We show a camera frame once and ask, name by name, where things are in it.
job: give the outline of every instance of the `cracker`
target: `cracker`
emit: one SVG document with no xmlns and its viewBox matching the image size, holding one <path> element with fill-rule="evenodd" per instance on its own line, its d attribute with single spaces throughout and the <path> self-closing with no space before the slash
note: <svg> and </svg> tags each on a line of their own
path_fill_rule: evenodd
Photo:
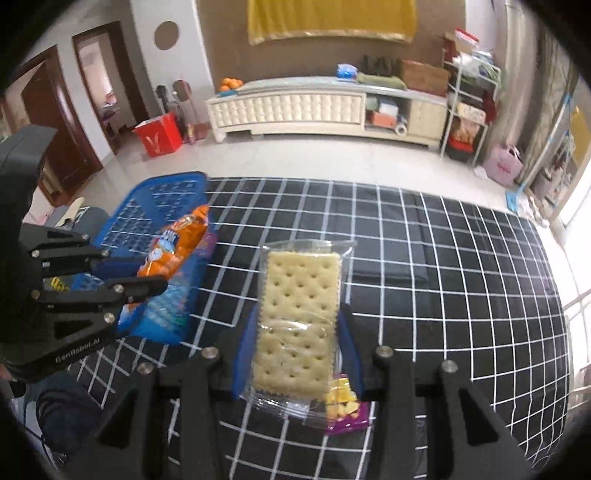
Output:
<svg viewBox="0 0 591 480">
<path fill-rule="evenodd" d="M 340 268 L 336 253 L 269 252 L 254 388 L 324 401 L 333 375 Z"/>
</svg>

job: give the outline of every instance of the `wooden door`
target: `wooden door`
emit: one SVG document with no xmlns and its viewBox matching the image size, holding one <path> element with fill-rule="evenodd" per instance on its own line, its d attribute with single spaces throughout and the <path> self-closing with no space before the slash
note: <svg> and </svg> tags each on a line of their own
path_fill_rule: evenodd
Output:
<svg viewBox="0 0 591 480">
<path fill-rule="evenodd" d="M 56 136 L 46 151 L 46 162 L 62 188 L 75 191 L 92 175 L 94 169 L 66 125 L 45 63 L 31 77 L 22 90 L 21 97 L 32 124 L 57 129 Z"/>
</svg>

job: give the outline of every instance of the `purple snack package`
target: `purple snack package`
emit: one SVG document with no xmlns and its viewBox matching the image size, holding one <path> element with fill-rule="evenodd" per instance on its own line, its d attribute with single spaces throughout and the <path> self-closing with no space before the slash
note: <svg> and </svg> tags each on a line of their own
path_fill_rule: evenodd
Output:
<svg viewBox="0 0 591 480">
<path fill-rule="evenodd" d="M 347 375 L 342 374 L 333 381 L 332 391 L 334 392 L 333 398 L 337 403 L 331 406 L 339 411 L 339 414 L 326 427 L 327 435 L 340 435 L 369 427 L 369 403 L 356 399 L 355 393 L 350 390 Z M 357 405 L 357 409 L 351 411 L 355 405 Z"/>
</svg>

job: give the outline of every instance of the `pink gift bag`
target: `pink gift bag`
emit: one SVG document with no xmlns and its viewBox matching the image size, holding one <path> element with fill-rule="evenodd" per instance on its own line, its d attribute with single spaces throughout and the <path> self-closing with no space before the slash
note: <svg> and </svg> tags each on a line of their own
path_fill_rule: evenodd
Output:
<svg viewBox="0 0 591 480">
<path fill-rule="evenodd" d="M 523 165 L 517 148 L 497 145 L 492 149 L 482 167 L 490 179 L 504 187 L 512 187 Z"/>
</svg>

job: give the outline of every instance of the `doorway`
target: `doorway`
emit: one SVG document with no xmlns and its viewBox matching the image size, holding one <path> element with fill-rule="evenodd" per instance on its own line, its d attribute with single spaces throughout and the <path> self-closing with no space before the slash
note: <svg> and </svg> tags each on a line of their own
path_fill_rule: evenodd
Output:
<svg viewBox="0 0 591 480">
<path fill-rule="evenodd" d="M 35 124 L 53 127 L 38 186 L 53 206 L 68 204 L 88 178 L 102 169 L 73 109 L 52 47 L 18 69 L 2 100 L 10 134 Z"/>
<path fill-rule="evenodd" d="M 80 74 L 114 153 L 149 118 L 129 61 L 121 24 L 112 22 L 72 38 Z"/>
</svg>

